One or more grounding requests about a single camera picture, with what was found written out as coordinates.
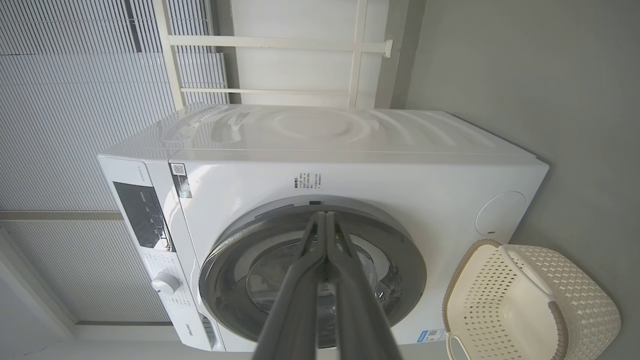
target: washing machine door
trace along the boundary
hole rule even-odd
[[[279,201],[277,208],[265,213],[252,211],[232,224],[206,259],[200,273],[200,296],[220,324],[246,339],[258,340],[289,265],[300,253],[304,230],[317,211],[340,213],[389,325],[413,309],[426,283],[424,258],[391,216],[345,198],[290,199]],[[327,285],[319,291],[318,345],[336,345],[335,298]]]

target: control panel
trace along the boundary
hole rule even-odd
[[[116,182],[113,186],[140,246],[175,251],[154,189]]]
[[[113,186],[140,245],[138,253],[151,286],[182,343],[202,350],[223,350],[213,324],[198,312],[193,302],[155,189],[116,181]]]

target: front-load washing machine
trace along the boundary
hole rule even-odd
[[[186,345],[252,351],[305,226],[337,211],[399,344],[438,340],[468,247],[506,243],[548,166],[441,111],[192,104],[99,155]],[[335,346],[319,291],[318,344]]]

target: white plastic basket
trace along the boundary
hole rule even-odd
[[[449,359],[593,360],[620,331],[618,308],[580,268],[533,246],[476,242],[443,304]]]

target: white railing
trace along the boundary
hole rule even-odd
[[[364,42],[364,26],[367,15],[367,0],[358,0],[356,12],[356,33],[353,41],[302,39],[302,38],[256,38],[256,37],[225,37],[225,36],[184,36],[170,33],[170,19],[167,11],[166,0],[154,0],[154,10],[160,33],[164,63],[169,77],[169,85],[176,109],[181,109],[187,104],[184,99],[185,92],[220,92],[240,94],[303,94],[303,95],[342,95],[349,98],[349,107],[356,106],[358,97],[358,84],[360,81],[360,61],[362,53],[379,53],[388,58],[391,56],[393,40],[383,43]],[[319,91],[319,90],[261,90],[261,89],[235,89],[235,88],[184,88],[180,80],[177,66],[175,46],[227,46],[227,47],[272,47],[277,49],[299,50],[328,50],[350,51],[353,53],[351,61],[351,75],[349,89],[347,91]]]

